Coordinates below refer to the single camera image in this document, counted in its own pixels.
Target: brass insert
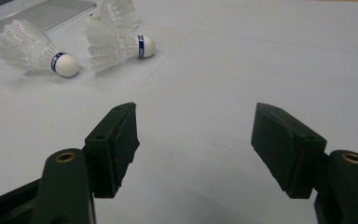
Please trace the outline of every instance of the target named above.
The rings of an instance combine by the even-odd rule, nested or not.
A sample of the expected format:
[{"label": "brass insert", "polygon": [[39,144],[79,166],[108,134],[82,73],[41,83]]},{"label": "brass insert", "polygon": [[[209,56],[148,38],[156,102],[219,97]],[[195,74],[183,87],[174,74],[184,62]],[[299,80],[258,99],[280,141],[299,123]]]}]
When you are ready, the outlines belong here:
[{"label": "brass insert", "polygon": [[345,152],[342,153],[342,158],[344,158],[345,161],[349,161],[354,164],[358,164],[358,155],[351,153],[351,152]]},{"label": "brass insert", "polygon": [[68,162],[75,158],[76,154],[75,152],[64,152],[61,155],[56,157],[56,162],[62,163],[62,162]]}]

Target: white surface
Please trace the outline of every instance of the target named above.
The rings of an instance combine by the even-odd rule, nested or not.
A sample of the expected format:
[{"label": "white surface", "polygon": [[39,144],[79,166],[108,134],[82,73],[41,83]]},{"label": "white surface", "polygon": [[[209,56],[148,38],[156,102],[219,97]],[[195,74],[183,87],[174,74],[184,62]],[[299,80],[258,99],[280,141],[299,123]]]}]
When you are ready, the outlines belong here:
[{"label": "white surface", "polygon": [[79,74],[23,74],[0,60],[0,195],[41,176],[114,106],[137,104],[141,142],[98,223],[317,223],[250,145],[255,104],[281,107],[358,152],[358,3],[134,1],[156,54],[95,75],[86,14],[48,32]]}]

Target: shuttlecock cork base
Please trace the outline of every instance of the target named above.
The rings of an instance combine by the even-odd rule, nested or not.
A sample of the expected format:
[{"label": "shuttlecock cork base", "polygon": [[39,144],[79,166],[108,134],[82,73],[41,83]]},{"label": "shuttlecock cork base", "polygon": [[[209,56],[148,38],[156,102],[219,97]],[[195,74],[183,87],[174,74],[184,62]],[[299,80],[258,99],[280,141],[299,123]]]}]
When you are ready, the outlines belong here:
[{"label": "shuttlecock cork base", "polygon": [[156,44],[152,38],[147,35],[138,35],[138,58],[148,58],[156,52]]},{"label": "shuttlecock cork base", "polygon": [[51,60],[51,70],[62,77],[72,77],[79,69],[79,65],[74,57],[65,53],[58,53]]}]

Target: blue band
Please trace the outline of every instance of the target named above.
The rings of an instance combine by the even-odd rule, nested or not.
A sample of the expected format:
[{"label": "blue band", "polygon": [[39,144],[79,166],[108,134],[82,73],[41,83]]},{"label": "blue band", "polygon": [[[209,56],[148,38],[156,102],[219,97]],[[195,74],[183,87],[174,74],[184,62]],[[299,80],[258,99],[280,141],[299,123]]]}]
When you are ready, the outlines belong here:
[{"label": "blue band", "polygon": [[62,52],[57,53],[56,55],[54,55],[53,59],[51,60],[51,69],[52,69],[54,72],[57,72],[56,69],[55,69],[55,66],[56,66],[56,64],[57,64],[58,59],[59,59],[62,55],[64,55],[64,54],[65,54],[65,53],[62,53]]},{"label": "blue band", "polygon": [[144,43],[144,37],[142,35],[138,35],[139,40],[139,58],[143,58],[145,54],[145,43]]}]

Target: white shuttlecock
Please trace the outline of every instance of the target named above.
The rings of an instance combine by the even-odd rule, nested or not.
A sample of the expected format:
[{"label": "white shuttlecock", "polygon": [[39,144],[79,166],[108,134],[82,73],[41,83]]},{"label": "white shuttlecock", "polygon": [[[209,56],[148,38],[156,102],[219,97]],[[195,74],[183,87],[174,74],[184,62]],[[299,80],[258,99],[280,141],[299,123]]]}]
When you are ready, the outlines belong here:
[{"label": "white shuttlecock", "polygon": [[102,22],[127,31],[138,27],[132,0],[104,0],[98,11],[87,17],[87,23]]},{"label": "white shuttlecock", "polygon": [[0,57],[24,71],[53,71],[72,77],[78,71],[74,57],[61,52],[48,36],[28,21],[14,20],[0,34]]},{"label": "white shuttlecock", "polygon": [[87,39],[90,43],[91,69],[101,72],[125,62],[132,57],[145,58],[156,51],[156,44],[147,35],[136,35],[102,23],[88,24]]}]

